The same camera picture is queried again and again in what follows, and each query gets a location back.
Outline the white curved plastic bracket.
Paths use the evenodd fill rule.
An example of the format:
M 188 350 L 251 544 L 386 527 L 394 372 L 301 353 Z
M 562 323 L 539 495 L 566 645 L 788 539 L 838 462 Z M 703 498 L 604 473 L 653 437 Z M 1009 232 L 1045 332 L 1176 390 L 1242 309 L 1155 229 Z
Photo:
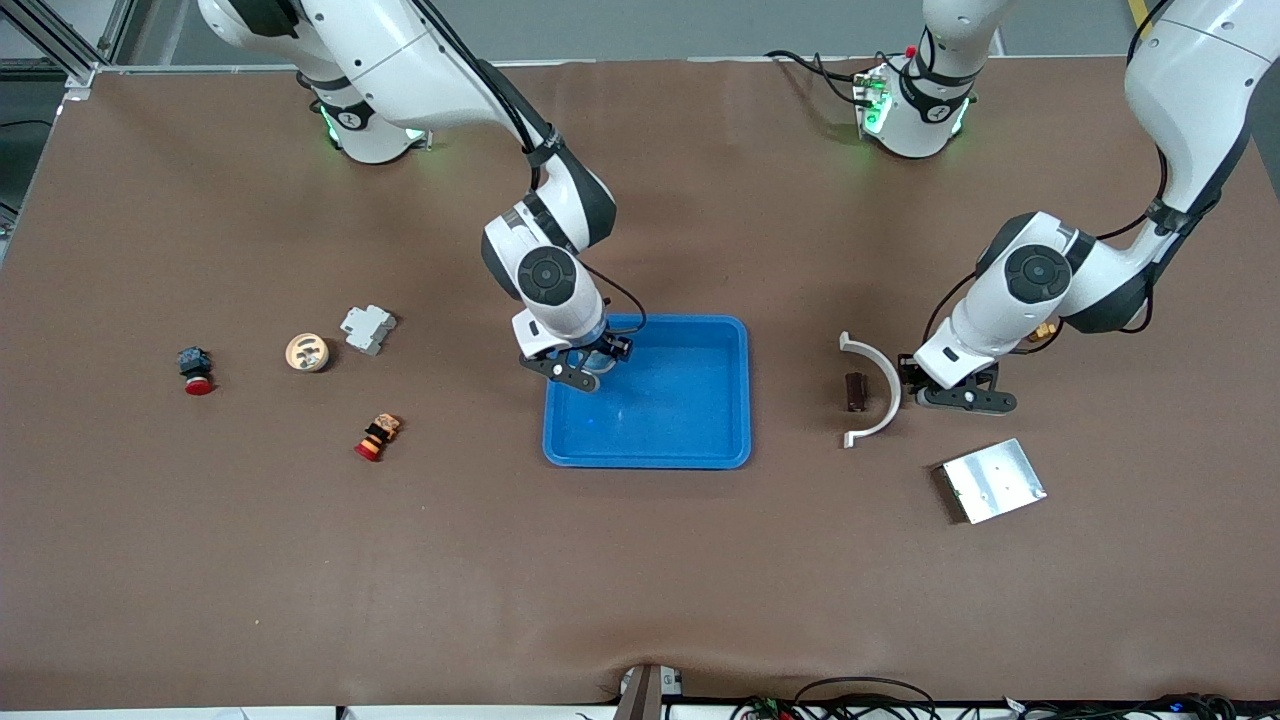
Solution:
M 890 357 L 878 348 L 854 340 L 847 331 L 842 331 L 840 333 L 837 346 L 844 354 L 858 355 L 873 363 L 874 366 L 883 374 L 890 391 L 890 398 L 887 401 L 884 414 L 874 425 L 863 429 L 846 430 L 844 433 L 842 448 L 854 448 L 859 439 L 874 436 L 876 433 L 883 430 L 897 416 L 902 404 L 902 382 L 899 378 L 897 365 L 895 361 L 891 361 Z

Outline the silver metal plate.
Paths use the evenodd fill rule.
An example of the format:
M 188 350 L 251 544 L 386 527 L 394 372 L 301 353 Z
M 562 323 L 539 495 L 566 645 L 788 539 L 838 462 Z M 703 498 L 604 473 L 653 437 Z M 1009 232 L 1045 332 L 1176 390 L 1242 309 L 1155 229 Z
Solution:
M 937 471 L 969 524 L 988 521 L 1047 498 L 1018 439 L 950 459 Z

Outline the red mushroom push button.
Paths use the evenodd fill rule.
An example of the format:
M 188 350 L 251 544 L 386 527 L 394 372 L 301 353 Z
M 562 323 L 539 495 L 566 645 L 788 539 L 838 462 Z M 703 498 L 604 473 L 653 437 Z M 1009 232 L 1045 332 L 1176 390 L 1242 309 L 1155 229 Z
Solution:
M 184 378 L 184 392 L 191 396 L 205 396 L 214 392 L 212 363 L 198 346 L 182 350 L 177 356 L 179 374 Z

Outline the white circuit breaker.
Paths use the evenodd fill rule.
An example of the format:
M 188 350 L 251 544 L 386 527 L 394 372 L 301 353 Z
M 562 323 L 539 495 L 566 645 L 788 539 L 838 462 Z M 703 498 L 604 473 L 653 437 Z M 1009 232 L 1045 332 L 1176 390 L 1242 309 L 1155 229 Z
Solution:
M 387 334 L 397 325 L 396 316 L 378 305 L 351 307 L 340 323 L 346 343 L 369 356 L 378 356 Z

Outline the blue plastic tray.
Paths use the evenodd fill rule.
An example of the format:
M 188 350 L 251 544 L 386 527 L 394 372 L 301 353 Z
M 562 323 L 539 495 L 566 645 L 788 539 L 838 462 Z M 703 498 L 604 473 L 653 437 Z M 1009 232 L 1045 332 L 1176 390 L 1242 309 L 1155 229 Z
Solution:
M 746 325 L 724 314 L 652 314 L 631 359 L 596 392 L 548 384 L 541 450 L 561 468 L 741 468 L 753 452 Z

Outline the aluminium frame profile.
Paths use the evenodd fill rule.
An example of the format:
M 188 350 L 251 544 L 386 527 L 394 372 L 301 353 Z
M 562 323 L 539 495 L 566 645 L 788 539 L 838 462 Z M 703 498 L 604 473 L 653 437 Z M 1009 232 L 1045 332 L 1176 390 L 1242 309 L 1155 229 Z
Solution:
M 120 56 L 140 0 L 0 0 L 0 76 L 54 76 L 84 94 Z

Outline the orange emergency stop switch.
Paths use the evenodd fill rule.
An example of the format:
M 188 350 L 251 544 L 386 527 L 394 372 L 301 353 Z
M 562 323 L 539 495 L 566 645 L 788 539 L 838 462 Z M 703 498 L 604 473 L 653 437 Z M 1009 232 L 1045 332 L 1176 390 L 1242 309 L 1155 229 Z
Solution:
M 397 416 L 389 413 L 379 414 L 370 421 L 364 438 L 353 447 L 353 451 L 370 462 L 378 462 L 399 429 L 401 420 Z

